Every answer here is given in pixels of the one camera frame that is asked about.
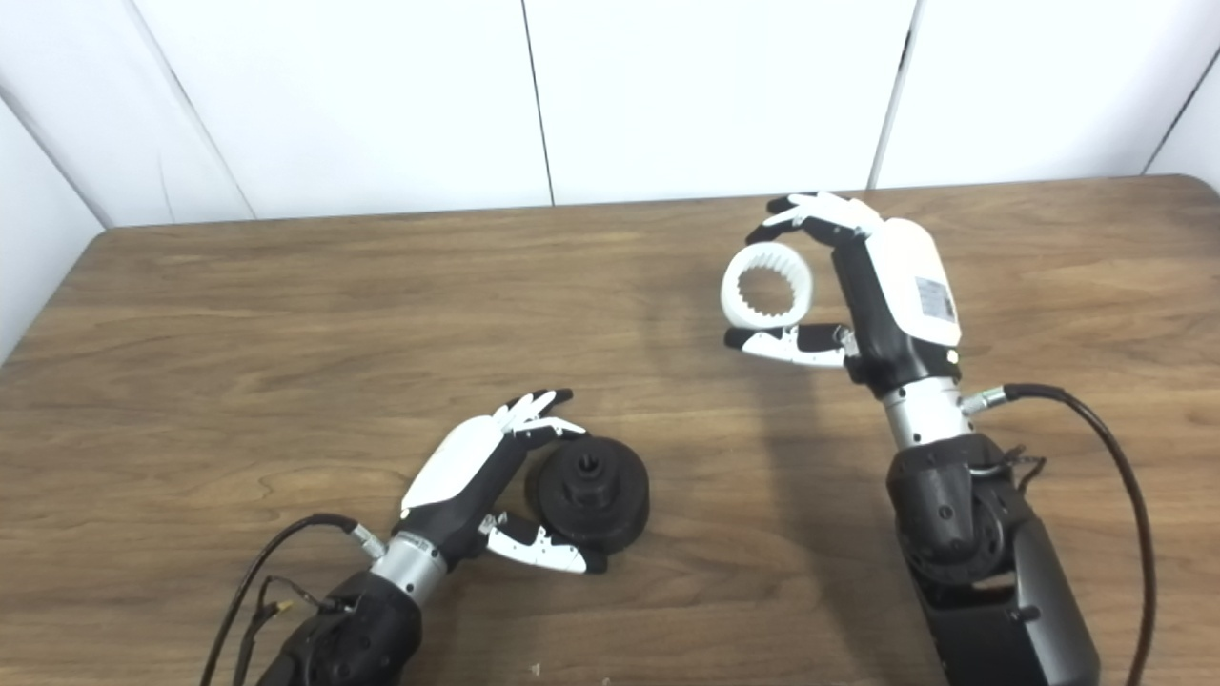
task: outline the white robotic hand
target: white robotic hand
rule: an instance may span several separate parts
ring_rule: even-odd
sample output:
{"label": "white robotic hand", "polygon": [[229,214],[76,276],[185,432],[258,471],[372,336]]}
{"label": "white robotic hand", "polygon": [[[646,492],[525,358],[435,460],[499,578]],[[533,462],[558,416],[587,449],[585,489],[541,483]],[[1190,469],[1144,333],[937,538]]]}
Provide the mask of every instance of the white robotic hand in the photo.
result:
{"label": "white robotic hand", "polygon": [[571,398],[566,388],[536,391],[450,431],[403,497],[401,520],[373,574],[422,602],[459,561],[484,549],[547,569],[605,571],[605,555],[559,540],[538,524],[492,511],[529,450],[587,433],[576,424],[547,416]]}
{"label": "white robotic hand", "polygon": [[[859,331],[843,323],[798,323],[808,305],[782,315],[782,322],[769,322],[767,315],[749,311],[741,295],[738,283],[744,271],[771,269],[793,284],[794,301],[804,298],[811,303],[813,288],[803,289],[795,282],[799,280],[789,278],[792,273],[811,275],[809,267],[792,264],[803,260],[791,248],[767,243],[798,229],[834,249],[836,270],[841,277],[845,270],[854,286],[852,292],[844,286],[853,321],[858,330],[861,323],[865,326],[867,343],[888,345],[906,337],[948,348],[958,344],[961,328],[953,294],[936,244],[924,227],[905,218],[882,220],[860,200],[832,193],[786,195],[767,203],[767,211],[772,216],[750,232],[747,248],[725,272],[721,305],[733,326],[725,333],[726,345],[803,366],[848,366],[852,371],[853,363],[859,360]],[[739,259],[750,250],[770,250],[775,255]],[[878,337],[877,328],[886,328],[887,333]]]}

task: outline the silver cylinder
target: silver cylinder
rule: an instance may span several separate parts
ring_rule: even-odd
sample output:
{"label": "silver cylinder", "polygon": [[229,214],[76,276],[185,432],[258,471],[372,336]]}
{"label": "silver cylinder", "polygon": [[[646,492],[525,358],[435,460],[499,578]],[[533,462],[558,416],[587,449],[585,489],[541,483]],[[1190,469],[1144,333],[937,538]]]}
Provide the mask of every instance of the silver cylinder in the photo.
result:
{"label": "silver cylinder", "polygon": [[899,449],[972,433],[961,411],[961,393],[952,378],[936,376],[886,394],[886,419]]}
{"label": "silver cylinder", "polygon": [[403,532],[390,540],[386,554],[373,563],[370,571],[401,588],[422,608],[449,569],[436,546],[414,533]]}

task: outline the white wall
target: white wall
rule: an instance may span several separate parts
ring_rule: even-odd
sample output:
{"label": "white wall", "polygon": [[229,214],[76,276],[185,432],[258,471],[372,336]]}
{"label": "white wall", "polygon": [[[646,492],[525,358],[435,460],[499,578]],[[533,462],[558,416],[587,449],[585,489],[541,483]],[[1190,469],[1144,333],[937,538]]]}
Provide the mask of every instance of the white wall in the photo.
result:
{"label": "white wall", "polygon": [[925,0],[878,186],[1138,175],[1220,46],[1215,0]]}
{"label": "white wall", "polygon": [[520,0],[139,0],[259,217],[550,203]]}
{"label": "white wall", "polygon": [[1220,192],[1220,67],[1211,65],[1149,173],[1188,173]]}
{"label": "white wall", "polygon": [[0,363],[100,231],[17,117],[0,104]]}
{"label": "white wall", "polygon": [[109,225],[250,218],[127,0],[0,0],[0,89]]}
{"label": "white wall", "polygon": [[914,0],[526,0],[555,201],[861,188]]}

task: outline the label sticker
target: label sticker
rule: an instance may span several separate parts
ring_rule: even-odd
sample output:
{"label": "label sticker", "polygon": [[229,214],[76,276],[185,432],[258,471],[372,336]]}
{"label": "label sticker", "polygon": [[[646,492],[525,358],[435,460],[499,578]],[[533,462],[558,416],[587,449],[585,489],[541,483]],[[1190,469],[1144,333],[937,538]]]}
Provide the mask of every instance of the label sticker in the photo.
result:
{"label": "label sticker", "polygon": [[939,281],[917,276],[915,277],[915,286],[919,287],[919,301],[925,316],[952,323],[958,322],[958,314],[953,311],[953,299],[949,298],[948,286]]}

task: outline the black plastic part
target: black plastic part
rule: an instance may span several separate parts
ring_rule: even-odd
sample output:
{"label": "black plastic part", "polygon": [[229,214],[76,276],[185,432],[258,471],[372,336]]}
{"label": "black plastic part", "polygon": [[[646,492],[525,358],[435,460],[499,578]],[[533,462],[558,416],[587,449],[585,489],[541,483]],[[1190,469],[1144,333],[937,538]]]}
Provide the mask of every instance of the black plastic part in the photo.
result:
{"label": "black plastic part", "polygon": [[497,529],[500,530],[500,533],[522,546],[533,546],[538,540],[538,525],[512,513],[504,513],[504,518],[497,524]]}
{"label": "black plastic part", "polygon": [[949,348],[913,338],[894,322],[864,238],[837,245],[831,258],[860,349],[859,356],[844,361],[852,381],[881,398],[931,376],[961,378],[961,370],[949,361]]}
{"label": "black plastic part", "polygon": [[407,531],[432,542],[453,571],[459,561],[483,551],[486,542],[478,527],[525,459],[526,447],[505,436],[461,492],[440,503],[411,508],[406,519],[394,526],[394,533]]}
{"label": "black plastic part", "polygon": [[389,581],[361,571],[284,641],[259,686],[396,686],[423,636],[418,605]]}
{"label": "black plastic part", "polygon": [[551,532],[609,555],[644,531],[648,470],[622,443],[586,436],[560,447],[531,470],[526,497]]}
{"label": "black plastic part", "polygon": [[887,487],[952,686],[1096,686],[1100,659],[1085,618],[999,447],[976,433],[908,448]]}

